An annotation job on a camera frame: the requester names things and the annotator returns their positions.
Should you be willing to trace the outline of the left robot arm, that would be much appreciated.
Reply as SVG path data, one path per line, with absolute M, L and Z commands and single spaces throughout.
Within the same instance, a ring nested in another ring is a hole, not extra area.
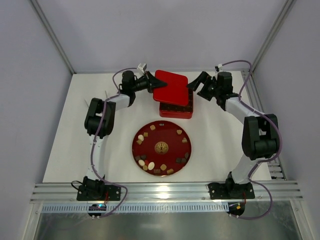
M 89 166 L 83 181 L 106 183 L 104 169 L 106 145 L 111 135 L 116 112 L 129 108 L 136 99 L 136 92 L 147 90 L 153 93 L 155 89 L 164 88 L 168 84 L 157 79 L 147 71 L 147 65 L 141 63 L 138 67 L 129 67 L 117 71 L 112 76 L 116 94 L 102 100 L 92 98 L 84 121 L 84 128 L 90 138 Z

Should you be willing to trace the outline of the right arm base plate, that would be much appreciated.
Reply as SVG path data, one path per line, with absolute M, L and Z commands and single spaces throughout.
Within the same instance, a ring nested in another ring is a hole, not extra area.
M 209 196 L 211 200 L 232 200 L 232 199 L 255 199 L 253 185 L 218 183 L 208 184 Z

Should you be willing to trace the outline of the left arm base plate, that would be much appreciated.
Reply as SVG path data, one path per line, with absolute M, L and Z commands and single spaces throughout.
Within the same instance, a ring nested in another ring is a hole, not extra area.
M 80 185 L 78 188 L 77 201 L 119 201 L 121 188 L 114 185 L 100 185 L 88 187 Z

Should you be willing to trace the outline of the red tin lid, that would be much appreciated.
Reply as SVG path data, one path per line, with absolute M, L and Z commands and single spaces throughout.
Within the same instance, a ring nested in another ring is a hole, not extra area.
M 153 90 L 153 99 L 156 102 L 187 106 L 189 102 L 188 78 L 184 75 L 156 70 L 155 77 L 167 83 L 167 86 Z

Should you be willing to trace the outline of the red chocolate box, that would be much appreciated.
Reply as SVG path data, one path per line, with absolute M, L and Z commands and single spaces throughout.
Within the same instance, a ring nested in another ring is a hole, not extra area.
M 174 118 L 174 119 L 191 119 L 194 112 L 194 92 L 188 91 L 188 104 L 186 106 L 160 103 L 159 115 L 162 118 Z

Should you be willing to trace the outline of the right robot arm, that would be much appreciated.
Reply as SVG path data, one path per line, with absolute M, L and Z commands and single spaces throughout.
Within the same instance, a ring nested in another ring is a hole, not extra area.
M 252 175 L 262 163 L 276 157 L 282 149 L 278 119 L 274 114 L 265 114 L 247 105 L 241 95 L 234 92 L 233 77 L 230 72 L 220 71 L 210 76 L 203 71 L 186 87 L 197 91 L 197 95 L 216 104 L 225 112 L 233 115 L 243 125 L 241 147 L 243 155 L 229 174 L 223 187 L 229 195 L 243 193 L 252 183 Z

